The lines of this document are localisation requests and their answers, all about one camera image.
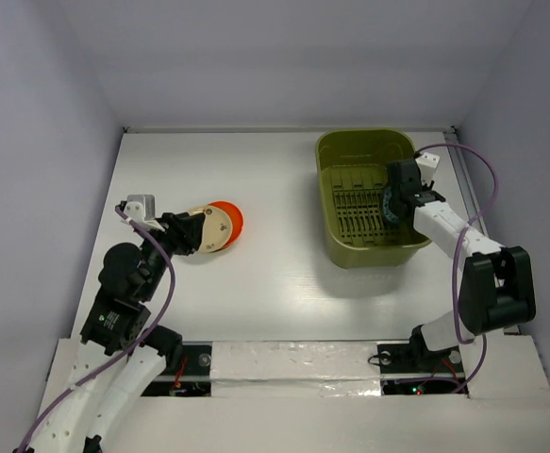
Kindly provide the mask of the blue patterned plate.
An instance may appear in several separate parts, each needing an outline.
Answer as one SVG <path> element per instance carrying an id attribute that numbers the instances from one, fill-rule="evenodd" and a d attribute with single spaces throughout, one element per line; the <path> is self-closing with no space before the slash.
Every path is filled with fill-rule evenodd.
<path id="1" fill-rule="evenodd" d="M 386 186 L 384 188 L 382 198 L 381 198 L 381 212 L 384 217 L 384 220 L 388 224 L 398 225 L 400 220 L 392 212 L 391 201 L 392 201 L 392 188 L 390 186 Z"/>

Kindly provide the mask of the cream floral plate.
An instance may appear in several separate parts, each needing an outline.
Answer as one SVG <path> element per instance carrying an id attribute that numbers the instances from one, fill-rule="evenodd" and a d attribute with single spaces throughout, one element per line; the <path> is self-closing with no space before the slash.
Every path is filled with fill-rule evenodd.
<path id="1" fill-rule="evenodd" d="M 207 254 L 221 250 L 232 235 L 231 218 L 224 210 L 213 205 L 205 205 L 198 212 L 205 216 L 198 252 Z"/>

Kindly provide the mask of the orange plate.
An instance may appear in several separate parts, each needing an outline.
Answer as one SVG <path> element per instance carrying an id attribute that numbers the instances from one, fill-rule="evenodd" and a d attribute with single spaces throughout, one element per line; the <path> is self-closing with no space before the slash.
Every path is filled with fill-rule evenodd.
<path id="1" fill-rule="evenodd" d="M 235 204 L 224 200 L 213 201 L 210 205 L 225 212 L 232 224 L 231 235 L 225 245 L 221 247 L 221 250 L 224 250 L 236 242 L 242 234 L 244 225 L 242 211 Z"/>

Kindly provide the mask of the beige plate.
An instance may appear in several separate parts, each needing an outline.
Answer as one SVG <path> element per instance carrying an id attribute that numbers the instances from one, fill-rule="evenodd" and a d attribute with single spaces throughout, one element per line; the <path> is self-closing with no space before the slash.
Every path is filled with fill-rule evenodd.
<path id="1" fill-rule="evenodd" d="M 208 210 L 208 205 L 202 205 L 197 207 L 192 207 L 187 210 L 185 210 L 185 213 L 189 216 L 199 215 L 199 214 L 205 214 Z"/>

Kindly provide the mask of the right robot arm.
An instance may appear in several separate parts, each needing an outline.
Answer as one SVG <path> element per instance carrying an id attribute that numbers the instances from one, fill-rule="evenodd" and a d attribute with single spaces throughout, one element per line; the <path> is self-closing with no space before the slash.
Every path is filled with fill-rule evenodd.
<path id="1" fill-rule="evenodd" d="M 531 259 L 462 219 L 433 190 L 434 164 L 403 159 L 387 165 L 381 208 L 385 220 L 428 238 L 452 261 L 453 308 L 415 327 L 403 358 L 427 370 L 442 354 L 490 331 L 532 321 L 536 315 Z"/>

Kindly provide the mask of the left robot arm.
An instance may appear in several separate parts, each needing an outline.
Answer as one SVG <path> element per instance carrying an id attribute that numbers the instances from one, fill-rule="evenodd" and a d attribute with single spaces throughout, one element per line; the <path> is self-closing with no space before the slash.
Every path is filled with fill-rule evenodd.
<path id="1" fill-rule="evenodd" d="M 38 416 L 20 452 L 105 452 L 108 442 L 149 384 L 185 365 L 179 333 L 146 307 L 174 255 L 198 251 L 206 216 L 165 213 L 143 220 L 116 213 L 142 236 L 118 243 L 103 259 L 100 287 L 81 329 L 62 393 Z"/>

